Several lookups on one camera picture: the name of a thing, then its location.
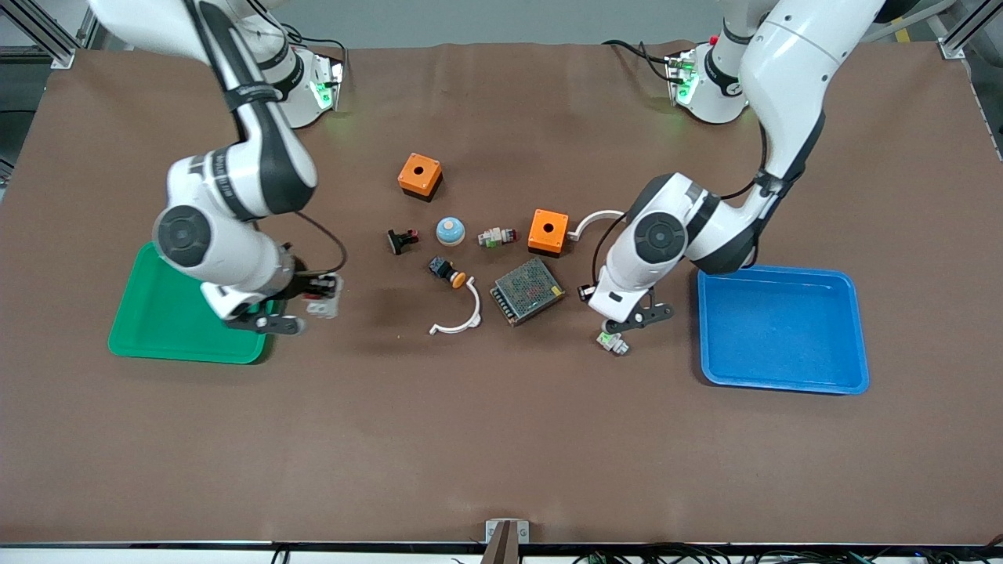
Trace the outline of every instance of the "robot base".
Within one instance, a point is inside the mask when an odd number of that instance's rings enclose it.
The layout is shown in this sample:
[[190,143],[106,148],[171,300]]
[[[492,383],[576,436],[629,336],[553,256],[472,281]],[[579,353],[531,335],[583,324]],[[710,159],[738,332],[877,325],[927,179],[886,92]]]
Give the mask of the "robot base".
[[669,97],[676,105],[686,108],[694,117],[707,123],[727,123],[738,117],[748,104],[745,95],[726,96],[711,81],[704,67],[704,58],[710,44],[697,45],[695,49],[679,55],[683,68],[667,68],[669,76],[681,78],[683,84],[669,82]]
[[298,128],[313,123],[328,109],[337,110],[344,63],[305,47],[291,48],[303,61],[303,76],[279,107],[289,126]]

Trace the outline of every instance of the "electrical connector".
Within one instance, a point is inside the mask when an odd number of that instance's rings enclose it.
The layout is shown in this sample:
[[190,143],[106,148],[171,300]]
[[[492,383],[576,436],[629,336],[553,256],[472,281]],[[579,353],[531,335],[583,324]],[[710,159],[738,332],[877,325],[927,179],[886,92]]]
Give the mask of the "electrical connector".
[[462,288],[463,282],[466,282],[466,273],[458,272],[452,267],[451,262],[442,257],[435,257],[429,261],[428,272],[431,272],[437,278],[449,282],[453,289]]
[[418,239],[418,232],[413,229],[408,229],[406,233],[394,233],[391,229],[386,232],[386,237],[390,242],[390,252],[394,255],[400,255],[404,252],[404,247],[420,241]]
[[620,333],[613,333],[612,335],[606,332],[599,333],[596,342],[617,356],[623,356],[630,350],[630,345],[623,340]]
[[515,229],[501,229],[499,227],[495,227],[478,235],[477,245],[486,249],[493,249],[494,247],[508,245],[509,243],[514,243],[518,240],[519,235],[516,233]]
[[324,319],[337,317],[338,302],[341,300],[343,286],[344,281],[335,272],[322,274],[311,280],[311,289],[303,295],[303,300],[307,304],[307,313]]
[[665,61],[668,75],[681,82],[670,84],[670,98],[673,105],[678,103],[687,104],[693,98],[693,91],[700,82],[700,76],[696,71],[696,50],[691,49],[679,53],[677,57],[670,57]]
[[578,287],[578,299],[588,303],[592,295],[596,293],[596,287],[590,284]]

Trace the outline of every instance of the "metal frame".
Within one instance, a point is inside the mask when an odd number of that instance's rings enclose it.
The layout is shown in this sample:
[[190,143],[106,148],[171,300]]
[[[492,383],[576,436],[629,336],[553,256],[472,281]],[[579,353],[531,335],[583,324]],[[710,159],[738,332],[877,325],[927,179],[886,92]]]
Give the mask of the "metal frame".
[[[987,564],[1003,564],[1000,547],[988,546],[888,546],[888,545],[852,545],[852,544],[741,544],[724,543],[661,543],[645,545],[641,543],[607,543],[607,544],[537,544],[519,545],[510,540],[511,536],[498,536],[495,546],[485,546],[480,543],[269,543],[255,541],[197,541],[197,542],[158,542],[136,541],[133,543],[27,543],[19,545],[0,545],[0,561],[5,564],[69,564],[77,562],[101,562],[108,564],[135,564],[139,562],[220,562],[225,564],[261,564],[267,561],[271,554],[289,554],[288,562],[294,564],[474,564],[477,556],[482,564],[589,564],[590,562],[606,562],[607,564],[646,564],[662,556],[679,556],[678,549],[700,549],[705,546],[717,551],[723,551],[727,556],[715,556],[719,564],[741,564],[751,558],[763,558],[764,564],[784,564],[792,558],[786,554],[776,554],[777,551],[813,551],[822,556],[840,555],[843,558],[852,551],[860,555],[857,562],[865,563],[867,557],[880,551],[897,554],[897,556],[879,556],[871,562],[878,564],[929,564],[923,556],[917,556],[918,550],[937,553],[949,553],[954,556],[972,558],[984,557]],[[854,562],[847,558],[844,562]]]
[[877,41],[882,37],[887,37],[897,31],[906,29],[907,27],[913,24],[920,23],[921,21],[925,21],[930,18],[936,17],[937,14],[946,11],[951,6],[954,6],[957,2],[958,0],[942,0],[941,2],[938,2],[933,6],[930,6],[929,8],[920,10],[919,12],[916,12],[915,14],[907,18],[902,18],[902,20],[897,21],[891,25],[887,25],[879,29],[878,31],[875,31],[874,33],[865,35],[864,39],[861,39],[861,42],[870,43],[872,41]]
[[73,65],[74,52],[81,48],[80,42],[34,0],[0,0],[0,11],[52,57],[52,68]]
[[87,11],[83,14],[83,22],[80,23],[80,28],[76,30],[76,39],[80,45],[87,49],[94,46],[99,25],[100,22],[97,21],[97,16],[91,11],[90,6],[87,6]]
[[7,188],[12,174],[14,174],[14,164],[0,157],[0,191]]
[[484,543],[491,542],[495,529],[498,526],[512,522],[513,534],[519,540],[519,544],[529,544],[530,542],[530,522],[525,519],[489,519],[484,522]]
[[484,549],[484,555],[480,557],[480,564],[518,564],[519,558],[519,533],[516,531],[519,521],[501,519],[495,521],[491,529],[490,542]]
[[1003,0],[983,0],[979,7],[962,18],[947,35],[937,40],[946,59],[963,59],[962,47],[1003,9]]

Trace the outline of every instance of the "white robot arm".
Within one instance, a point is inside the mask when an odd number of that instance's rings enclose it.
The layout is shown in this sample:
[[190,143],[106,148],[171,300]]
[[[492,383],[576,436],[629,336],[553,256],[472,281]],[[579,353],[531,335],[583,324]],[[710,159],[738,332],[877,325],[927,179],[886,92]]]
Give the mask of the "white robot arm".
[[[342,61],[289,44],[268,12],[286,0],[202,0],[219,8],[244,39],[255,66],[280,94],[279,107],[292,127],[302,127],[335,108]],[[89,0],[101,24],[140,49],[210,64],[181,0]]]
[[679,54],[669,75],[672,101],[708,123],[726,123],[741,113],[746,99],[738,65],[755,31],[777,0],[718,0],[724,12],[716,43],[701,43]]
[[[296,317],[252,310],[270,298],[301,293],[336,298],[340,290],[333,271],[307,272],[286,247],[253,227],[260,218],[300,211],[317,185],[313,161],[279,108],[281,91],[265,79],[234,25],[235,14],[219,0],[157,0],[140,8],[120,1],[92,0],[92,5],[99,18],[116,22],[131,40],[145,37],[143,44],[161,52],[209,64],[240,135],[230,147],[171,167],[168,207],[153,228],[157,252],[179,271],[204,281],[203,295],[228,325],[300,332],[303,323]],[[146,21],[158,27],[147,28]],[[170,34],[155,31],[160,27]]]
[[[626,213],[627,228],[610,248],[589,294],[589,305],[609,319],[606,332],[659,320],[638,303],[683,257],[710,274],[734,272],[751,259],[777,204],[804,172],[824,123],[821,104],[832,75],[882,4],[776,3],[749,37],[737,72],[768,139],[766,165],[740,208],[678,173],[648,183]],[[747,13],[745,21],[758,18]]]

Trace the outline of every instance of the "brown table surface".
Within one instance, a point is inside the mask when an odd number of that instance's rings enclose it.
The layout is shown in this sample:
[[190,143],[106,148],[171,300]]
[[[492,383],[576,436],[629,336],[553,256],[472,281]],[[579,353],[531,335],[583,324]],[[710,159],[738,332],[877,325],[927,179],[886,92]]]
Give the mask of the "brown table surface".
[[[609,47],[360,50],[338,114],[302,130],[321,184],[307,211],[350,249],[342,314],[259,365],[119,358],[106,338],[168,167],[235,138],[207,67],[77,54],[52,74],[0,206],[0,540],[452,540],[518,516],[534,540],[981,543],[1003,528],[1000,164],[963,66],[933,43],[855,51],[808,172],[760,262],[857,283],[861,396],[710,385],[694,271],[658,286],[670,322],[615,358],[574,297],[516,329],[424,271],[443,254],[491,282],[523,244],[473,239],[623,209],[656,175],[720,194],[759,156],[756,120],[670,107]],[[431,204],[395,177],[444,166]],[[387,229],[426,240],[402,257]],[[263,229],[310,264],[336,250],[296,218]],[[603,229],[547,259],[572,293]],[[302,311],[301,302],[292,305]]]

